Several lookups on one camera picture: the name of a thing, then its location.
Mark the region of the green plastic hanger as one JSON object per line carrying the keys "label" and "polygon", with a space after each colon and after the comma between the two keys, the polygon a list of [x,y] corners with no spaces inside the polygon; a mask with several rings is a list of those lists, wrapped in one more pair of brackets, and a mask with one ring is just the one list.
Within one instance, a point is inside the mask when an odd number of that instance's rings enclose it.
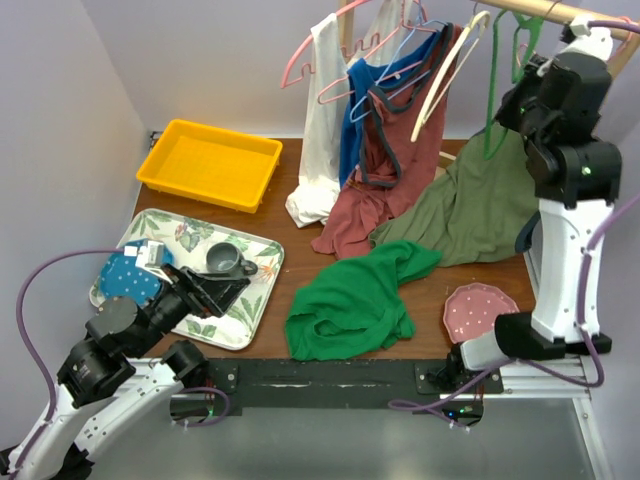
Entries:
{"label": "green plastic hanger", "polygon": [[[498,73],[498,54],[500,40],[499,23],[506,13],[506,9],[501,10],[493,20],[491,27],[492,50],[483,141],[483,158],[485,160],[490,160],[499,151],[507,135],[507,129],[503,127],[501,133],[498,135],[498,140],[496,142],[492,140],[492,132],[494,130],[494,125],[496,124],[494,117],[494,105]],[[512,37],[511,83],[513,85],[516,85],[524,76],[524,65],[533,57],[535,47],[537,46],[540,39],[544,20],[539,16],[526,17],[523,14],[516,13],[514,11],[512,11],[512,15],[514,20],[516,21],[516,28],[513,32]],[[527,32],[529,34],[529,42],[527,43],[523,58],[519,57],[518,38],[521,32]]]}

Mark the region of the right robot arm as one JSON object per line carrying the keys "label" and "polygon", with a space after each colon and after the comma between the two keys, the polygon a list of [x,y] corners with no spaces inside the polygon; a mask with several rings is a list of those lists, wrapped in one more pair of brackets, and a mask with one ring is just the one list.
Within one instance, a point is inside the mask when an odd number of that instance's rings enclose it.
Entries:
{"label": "right robot arm", "polygon": [[501,314],[492,331],[452,348],[445,369],[452,390],[469,392],[481,371],[511,361],[540,368],[569,355],[597,361],[610,352],[597,311],[600,242],[619,195],[622,158],[593,130],[611,83],[605,61],[563,52],[531,59],[504,95],[495,118],[520,134],[539,201],[538,294],[532,311]]}

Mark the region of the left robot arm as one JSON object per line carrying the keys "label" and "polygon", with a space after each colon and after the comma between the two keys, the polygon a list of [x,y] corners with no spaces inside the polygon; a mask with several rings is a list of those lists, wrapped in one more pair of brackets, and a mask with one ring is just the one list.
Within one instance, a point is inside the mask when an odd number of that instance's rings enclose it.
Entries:
{"label": "left robot arm", "polygon": [[123,395],[117,390],[141,358],[189,315],[224,316],[250,281],[200,274],[169,264],[162,285],[143,305],[128,296],[105,301],[49,381],[50,399],[26,438],[1,453],[10,479],[84,479],[99,452],[173,394],[205,392],[208,361],[188,340],[173,343],[149,373]]}

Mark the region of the bright green tank top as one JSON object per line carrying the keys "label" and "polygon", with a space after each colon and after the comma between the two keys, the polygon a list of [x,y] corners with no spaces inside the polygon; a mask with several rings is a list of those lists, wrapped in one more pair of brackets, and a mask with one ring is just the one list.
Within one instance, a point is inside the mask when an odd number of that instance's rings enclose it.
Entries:
{"label": "bright green tank top", "polygon": [[296,361],[347,360],[415,335],[399,288],[430,275],[442,253],[400,240],[342,259],[298,289],[285,321]]}

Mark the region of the olive green tank top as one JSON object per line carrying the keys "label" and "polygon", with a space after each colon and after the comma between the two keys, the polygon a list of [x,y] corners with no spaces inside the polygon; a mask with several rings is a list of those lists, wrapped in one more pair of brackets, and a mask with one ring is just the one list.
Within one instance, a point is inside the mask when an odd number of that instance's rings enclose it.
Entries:
{"label": "olive green tank top", "polygon": [[494,125],[473,136],[413,207],[370,235],[373,247],[398,240],[442,253],[442,267],[494,263],[516,254],[538,211],[521,136]]}

